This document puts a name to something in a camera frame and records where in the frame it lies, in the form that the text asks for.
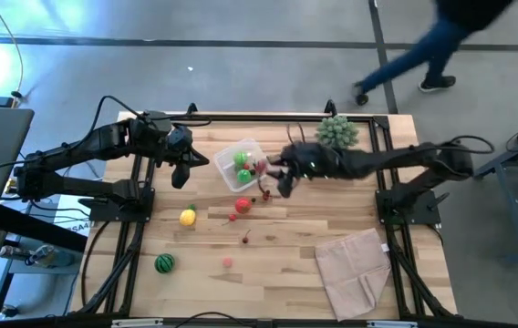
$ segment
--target plastic container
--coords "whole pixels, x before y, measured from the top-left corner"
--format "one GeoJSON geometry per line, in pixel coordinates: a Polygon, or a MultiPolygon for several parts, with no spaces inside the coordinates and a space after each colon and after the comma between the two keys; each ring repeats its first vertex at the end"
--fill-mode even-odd
{"type": "Polygon", "coordinates": [[[251,181],[247,183],[239,182],[237,179],[237,172],[234,169],[233,160],[234,154],[238,152],[244,152],[247,154],[249,157],[247,162],[251,165],[251,168],[253,168],[254,161],[265,159],[265,154],[261,150],[261,147],[259,147],[259,144],[251,138],[243,139],[231,147],[223,149],[214,154],[214,164],[223,175],[224,182],[226,182],[226,185],[232,192],[241,192],[246,190],[247,188],[257,183],[258,179],[264,178],[264,176],[259,178],[259,175],[255,174],[252,176],[251,181]]]}

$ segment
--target sneaker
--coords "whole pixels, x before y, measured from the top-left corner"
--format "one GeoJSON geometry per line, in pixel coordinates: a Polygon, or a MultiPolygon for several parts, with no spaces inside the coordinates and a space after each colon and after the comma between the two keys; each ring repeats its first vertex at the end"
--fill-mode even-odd
{"type": "Polygon", "coordinates": [[[362,82],[352,85],[352,97],[354,97],[357,105],[364,106],[368,103],[368,96],[362,93],[362,82]]]}
{"type": "Polygon", "coordinates": [[[423,80],[420,83],[420,91],[430,93],[437,90],[443,90],[448,87],[453,87],[456,84],[456,77],[441,77],[440,82],[437,85],[431,85],[427,83],[427,80],[423,80]]]}

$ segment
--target towel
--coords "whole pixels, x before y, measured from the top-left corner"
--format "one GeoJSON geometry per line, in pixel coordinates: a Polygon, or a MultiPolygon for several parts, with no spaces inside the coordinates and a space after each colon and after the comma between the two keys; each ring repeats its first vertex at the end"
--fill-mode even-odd
{"type": "Polygon", "coordinates": [[[377,306],[390,262],[375,229],[316,246],[316,261],[339,321],[377,306]]]}

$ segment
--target concrete floor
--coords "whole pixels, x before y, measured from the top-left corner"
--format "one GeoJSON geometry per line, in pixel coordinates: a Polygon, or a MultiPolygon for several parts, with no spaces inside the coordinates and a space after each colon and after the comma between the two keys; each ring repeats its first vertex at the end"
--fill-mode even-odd
{"type": "MultiPolygon", "coordinates": [[[[368,46],[378,41],[368,0],[30,0],[26,5],[0,0],[0,10],[18,36],[353,43],[347,46],[352,48],[21,46],[22,92],[28,95],[22,107],[36,111],[24,152],[81,138],[98,99],[107,94],[136,109],[184,110],[196,102],[211,111],[319,112],[331,97],[341,112],[388,112],[383,87],[370,93],[364,108],[348,95],[351,82],[379,65],[377,49],[368,46]]],[[[432,10],[430,0],[378,0],[385,41],[414,42],[428,28],[432,10]]],[[[1,23],[0,36],[5,36],[1,23]]],[[[468,43],[518,45],[518,7],[468,43]]],[[[388,51],[388,58],[400,52],[388,51]]],[[[0,95],[15,87],[18,69],[13,46],[0,45],[0,95]]],[[[502,151],[518,131],[518,52],[459,52],[447,68],[459,84],[435,95],[417,90],[424,69],[393,82],[399,113],[413,115],[420,141],[476,134],[502,151]]],[[[114,120],[118,110],[107,105],[99,122],[114,120]]],[[[490,158],[474,156],[474,163],[490,158]]],[[[72,175],[90,172],[78,166],[72,175]]],[[[518,265],[502,260],[517,251],[515,234],[495,178],[446,183],[439,191],[451,193],[440,211],[460,314],[518,323],[518,265]]],[[[72,281],[47,283],[64,291],[72,281]]],[[[17,290],[32,285],[26,277],[15,282],[8,301],[18,305],[17,290]]],[[[61,313],[67,293],[60,294],[50,310],[24,316],[61,313]]]]}

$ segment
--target wooden tabletop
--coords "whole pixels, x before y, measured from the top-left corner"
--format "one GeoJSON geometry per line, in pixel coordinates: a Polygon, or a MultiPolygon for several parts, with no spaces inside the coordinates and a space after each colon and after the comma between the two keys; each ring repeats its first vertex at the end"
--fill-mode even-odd
{"type": "MultiPolygon", "coordinates": [[[[392,115],[388,119],[396,148],[418,143],[411,116],[392,115]]],[[[132,317],[188,317],[219,311],[244,318],[334,319],[314,259],[314,246],[369,228],[376,228],[380,237],[386,239],[374,205],[378,188],[375,175],[354,181],[302,180],[290,199],[262,202],[256,186],[232,193],[212,161],[214,153],[244,138],[255,139],[265,154],[278,154],[289,143],[285,126],[276,122],[213,122],[208,127],[192,128],[193,146],[211,164],[192,169],[181,190],[171,186],[171,168],[162,166],[156,170],[156,199],[141,246],[132,317]],[[228,214],[234,213],[235,200],[241,196],[256,197],[257,202],[248,214],[224,224],[228,214]],[[196,206],[196,223],[183,227],[178,218],[190,204],[196,206]],[[241,238],[248,230],[249,243],[244,245],[241,238]],[[154,260],[162,253],[176,258],[171,273],[154,270],[154,260]],[[230,269],[223,267],[225,257],[233,259],[230,269]]],[[[313,140],[316,123],[302,126],[306,137],[313,140]]],[[[357,127],[357,147],[371,151],[367,125],[357,127]]],[[[292,135],[299,138],[299,131],[292,128],[292,135]]],[[[109,161],[105,180],[128,179],[132,163],[132,157],[109,161]]],[[[399,175],[402,181],[408,181],[420,172],[421,168],[401,169],[399,175]]],[[[89,242],[96,229],[92,229],[89,242]]],[[[88,297],[111,271],[118,235],[119,224],[111,223],[96,243],[88,265],[88,297]]],[[[442,304],[455,313],[438,236],[427,227],[412,226],[411,238],[421,278],[442,304]]],[[[123,277],[116,309],[124,281],[123,277]]],[[[409,308],[413,310],[409,281],[403,281],[409,308]]],[[[80,308],[79,285],[71,310],[80,308]]],[[[390,276],[377,308],[358,319],[368,318],[398,318],[390,276]]]]}

